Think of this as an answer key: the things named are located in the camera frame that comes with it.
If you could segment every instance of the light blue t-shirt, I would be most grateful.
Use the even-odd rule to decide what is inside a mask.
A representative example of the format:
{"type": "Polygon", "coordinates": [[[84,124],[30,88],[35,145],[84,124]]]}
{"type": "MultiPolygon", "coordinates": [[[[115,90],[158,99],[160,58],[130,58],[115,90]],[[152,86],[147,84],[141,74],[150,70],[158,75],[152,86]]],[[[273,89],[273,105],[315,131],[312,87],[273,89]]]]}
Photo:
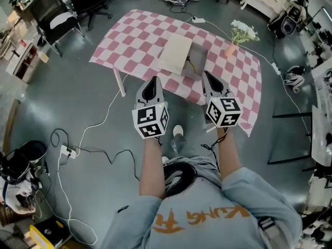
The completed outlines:
{"type": "Polygon", "coordinates": [[[241,168],[222,182],[206,157],[178,158],[195,167],[197,178],[185,191],[161,200],[140,196],[119,209],[107,234],[110,249],[265,249],[258,220],[283,225],[290,248],[302,221],[286,199],[259,175],[241,168]]]}

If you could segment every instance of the shoe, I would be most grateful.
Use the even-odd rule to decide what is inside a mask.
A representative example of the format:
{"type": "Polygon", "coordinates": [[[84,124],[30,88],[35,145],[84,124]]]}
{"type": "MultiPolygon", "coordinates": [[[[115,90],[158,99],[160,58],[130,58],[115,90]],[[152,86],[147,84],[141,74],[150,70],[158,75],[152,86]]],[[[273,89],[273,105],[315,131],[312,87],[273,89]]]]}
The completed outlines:
{"type": "Polygon", "coordinates": [[[179,124],[173,129],[173,136],[175,137],[177,134],[183,135],[183,128],[179,124]]]}
{"type": "Polygon", "coordinates": [[[166,156],[162,156],[161,157],[162,163],[165,163],[166,161],[170,160],[168,157],[166,156]]]}

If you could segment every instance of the floor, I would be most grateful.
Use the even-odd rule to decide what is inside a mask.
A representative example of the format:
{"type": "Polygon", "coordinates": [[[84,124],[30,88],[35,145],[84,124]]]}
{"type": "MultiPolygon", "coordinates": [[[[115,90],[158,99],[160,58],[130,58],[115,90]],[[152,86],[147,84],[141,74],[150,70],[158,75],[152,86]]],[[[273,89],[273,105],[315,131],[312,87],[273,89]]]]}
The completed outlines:
{"type": "MultiPolygon", "coordinates": [[[[83,21],[87,40],[78,33],[70,33],[60,44],[63,57],[50,52],[49,62],[40,65],[19,109],[12,136],[13,147],[33,139],[48,143],[54,128],[66,130],[70,135],[70,143],[78,145],[86,126],[103,121],[118,87],[112,70],[88,61],[106,32],[126,12],[135,8],[182,21],[190,17],[187,14],[169,12],[169,7],[159,0],[111,0],[108,10],[113,14],[111,20],[97,16],[91,32],[87,32],[87,20],[83,21]]],[[[233,19],[253,25],[259,33],[260,41],[245,45],[263,54],[269,62],[273,61],[273,39],[266,28],[266,20],[249,7],[241,11],[237,1],[222,5],[221,2],[215,3],[215,0],[201,0],[190,3],[188,12],[216,24],[228,34],[233,19]]],[[[223,36],[219,30],[207,23],[198,26],[223,36]]],[[[275,59],[285,70],[295,64],[304,65],[304,54],[297,35],[276,43],[275,59]]],[[[281,78],[263,58],[258,58],[262,73],[260,111],[250,137],[239,127],[233,129],[237,148],[244,166],[260,174],[301,211],[311,176],[310,172],[302,172],[302,169],[311,167],[313,161],[307,159],[282,165],[266,163],[269,159],[277,161],[308,153],[309,139],[305,137],[306,130],[300,119],[272,119],[273,114],[298,111],[286,95],[281,78]]],[[[311,82],[310,75],[306,75],[306,85],[299,94],[287,89],[302,112],[310,112],[316,100],[311,82]]],[[[127,95],[124,98],[119,95],[115,99],[105,124],[89,129],[82,143],[85,148],[106,150],[111,158],[121,150],[132,150],[137,161],[138,175],[142,164],[143,141],[132,124],[131,110],[141,84],[141,80],[127,77],[124,82],[127,95]]],[[[171,138],[172,128],[179,123],[184,127],[190,143],[197,148],[198,154],[209,154],[200,144],[212,144],[217,137],[216,132],[205,133],[203,130],[201,108],[169,92],[165,92],[165,99],[169,103],[170,122],[166,135],[161,139],[164,153],[171,157],[167,141],[171,138]]],[[[309,119],[305,120],[310,129],[309,119]]],[[[60,143],[66,144],[66,138],[62,134],[60,143]]],[[[52,181],[48,200],[52,206],[59,151],[59,147],[49,147],[46,156],[52,181]]],[[[65,162],[66,159],[63,157],[60,161],[65,162]]],[[[62,186],[73,207],[72,218],[79,218],[93,227],[98,235],[94,248],[105,248],[105,235],[114,211],[130,203],[138,195],[138,181],[134,177],[133,169],[133,161],[128,152],[120,154],[113,165],[109,164],[103,154],[81,152],[77,159],[61,166],[62,186]]],[[[44,176],[42,181],[45,193],[50,185],[49,178],[44,176]]],[[[55,197],[56,213],[68,217],[70,208],[59,188],[59,182],[56,184],[55,197]]],[[[79,237],[93,242],[94,236],[88,227],[72,222],[71,228],[79,237]]]]}

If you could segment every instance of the pink vase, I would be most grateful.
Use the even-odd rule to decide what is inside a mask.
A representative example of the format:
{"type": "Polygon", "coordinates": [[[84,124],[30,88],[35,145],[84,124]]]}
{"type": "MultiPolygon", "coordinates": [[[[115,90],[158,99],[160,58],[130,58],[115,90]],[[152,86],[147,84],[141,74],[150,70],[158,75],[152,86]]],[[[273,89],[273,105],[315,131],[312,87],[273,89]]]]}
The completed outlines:
{"type": "Polygon", "coordinates": [[[227,49],[225,50],[225,56],[227,58],[231,57],[235,51],[235,49],[237,48],[237,45],[235,45],[234,43],[230,44],[227,49]]]}

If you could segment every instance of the pink and white tablecloth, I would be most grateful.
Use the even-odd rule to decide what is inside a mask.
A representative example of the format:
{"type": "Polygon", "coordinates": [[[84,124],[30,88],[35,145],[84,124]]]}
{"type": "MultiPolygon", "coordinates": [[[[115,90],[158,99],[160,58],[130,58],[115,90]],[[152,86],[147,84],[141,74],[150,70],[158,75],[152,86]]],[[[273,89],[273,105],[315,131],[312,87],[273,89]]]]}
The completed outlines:
{"type": "Polygon", "coordinates": [[[142,10],[131,10],[105,35],[90,62],[148,80],[158,76],[164,89],[188,101],[205,104],[201,81],[178,76],[158,68],[158,56],[171,33],[192,39],[209,49],[205,70],[221,77],[243,106],[239,125],[249,136],[256,122],[261,73],[258,59],[242,48],[226,58],[229,41],[196,26],[142,10]]]}

